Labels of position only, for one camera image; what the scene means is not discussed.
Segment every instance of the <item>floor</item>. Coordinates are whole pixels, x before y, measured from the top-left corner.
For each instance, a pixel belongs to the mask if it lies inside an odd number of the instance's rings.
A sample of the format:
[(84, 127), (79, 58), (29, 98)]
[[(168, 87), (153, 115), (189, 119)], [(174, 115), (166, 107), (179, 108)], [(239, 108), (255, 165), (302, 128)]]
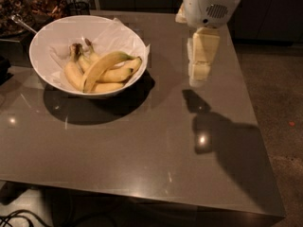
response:
[(303, 222), (303, 46), (235, 44), (286, 218)]
[[(235, 44), (235, 49), (286, 209), (287, 217), (274, 226), (302, 226), (303, 46)], [(173, 219), (167, 222), (138, 215), (140, 207), (129, 199), (110, 200), (106, 195), (51, 188), (24, 190), (13, 190), (13, 196), (20, 197), (0, 203), (0, 216), (25, 209), (50, 226), (63, 226), (70, 219), (72, 223), (64, 226), (128, 227), (139, 222), (139, 226), (178, 226)], [(108, 215), (113, 209), (117, 213), (114, 218)], [(29, 213), (20, 215), (32, 219), (35, 227), (44, 226)], [(185, 214), (178, 221), (193, 218)], [(25, 218), (10, 223), (28, 226)]]

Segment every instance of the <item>gray table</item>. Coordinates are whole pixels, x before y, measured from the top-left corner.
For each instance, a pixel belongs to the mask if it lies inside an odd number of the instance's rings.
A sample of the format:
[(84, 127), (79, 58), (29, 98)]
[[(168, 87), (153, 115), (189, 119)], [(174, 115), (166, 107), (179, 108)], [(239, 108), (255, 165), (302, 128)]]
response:
[(197, 89), (187, 76), (192, 31), (173, 14), (93, 14), (120, 19), (151, 45), (147, 72), (117, 97), (89, 100), (11, 67), (0, 86), (0, 179), (284, 217), (227, 27)]

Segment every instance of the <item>dark floor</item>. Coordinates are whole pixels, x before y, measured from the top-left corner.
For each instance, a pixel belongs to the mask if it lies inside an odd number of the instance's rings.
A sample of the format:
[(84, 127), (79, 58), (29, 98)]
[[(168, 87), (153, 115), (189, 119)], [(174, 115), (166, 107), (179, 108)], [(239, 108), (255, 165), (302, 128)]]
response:
[(303, 224), (303, 46), (235, 44), (286, 218)]
[[(274, 46), (274, 45), (251, 45), (235, 44), (235, 49), (239, 58), (241, 69), (247, 83), (249, 95), (260, 130), (263, 135), (265, 146), (276, 176), (276, 181), (286, 209), (286, 218), (277, 223), (275, 227), (299, 227), (303, 223), (303, 46)], [(61, 215), (54, 215), (49, 206), (45, 204), (45, 192), (48, 198), (53, 198), (52, 209)], [(27, 209), (43, 218), (52, 225), (54, 221), (62, 222), (68, 218), (72, 212), (67, 211), (70, 207), (69, 199), (63, 192), (52, 192), (28, 190), (21, 198), (13, 201), (9, 205), (0, 204), (0, 215), (9, 214), (15, 209)], [(65, 202), (67, 205), (56, 205)], [(89, 209), (106, 203), (106, 197), (96, 196), (76, 196), (75, 200), (81, 199), (80, 209), (73, 215), (81, 216), (89, 213)], [(113, 204), (105, 204), (109, 207), (128, 206), (121, 204), (121, 200)], [(187, 220), (192, 220), (193, 216), (184, 216)], [(139, 226), (138, 221), (142, 221), (140, 226), (168, 226), (155, 225), (152, 219), (145, 224), (146, 218), (141, 218), (134, 214), (128, 217), (128, 222), (123, 222), (117, 226)], [(113, 226), (113, 223), (106, 215), (100, 215), (95, 220), (86, 222), (79, 226)], [(35, 221), (35, 227), (43, 226)]]

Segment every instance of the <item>dark background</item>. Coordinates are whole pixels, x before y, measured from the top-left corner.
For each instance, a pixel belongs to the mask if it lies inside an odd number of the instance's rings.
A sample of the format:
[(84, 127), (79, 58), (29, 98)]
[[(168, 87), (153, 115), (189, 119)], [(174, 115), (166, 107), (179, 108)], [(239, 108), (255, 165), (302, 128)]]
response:
[[(99, 0), (101, 9), (176, 13), (182, 0)], [(303, 0), (242, 0), (228, 23), (234, 40), (303, 43)]]

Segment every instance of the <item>peeled banana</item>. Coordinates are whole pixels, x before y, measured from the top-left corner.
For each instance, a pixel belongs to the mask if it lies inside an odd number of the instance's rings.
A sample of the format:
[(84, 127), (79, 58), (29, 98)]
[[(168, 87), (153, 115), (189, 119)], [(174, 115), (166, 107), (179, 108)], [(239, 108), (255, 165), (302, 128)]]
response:
[(91, 92), (100, 75), (102, 75), (106, 70), (118, 63), (133, 59), (135, 59), (135, 57), (128, 55), (123, 51), (113, 51), (104, 55), (95, 61), (83, 74), (80, 84), (81, 90), (84, 93)]

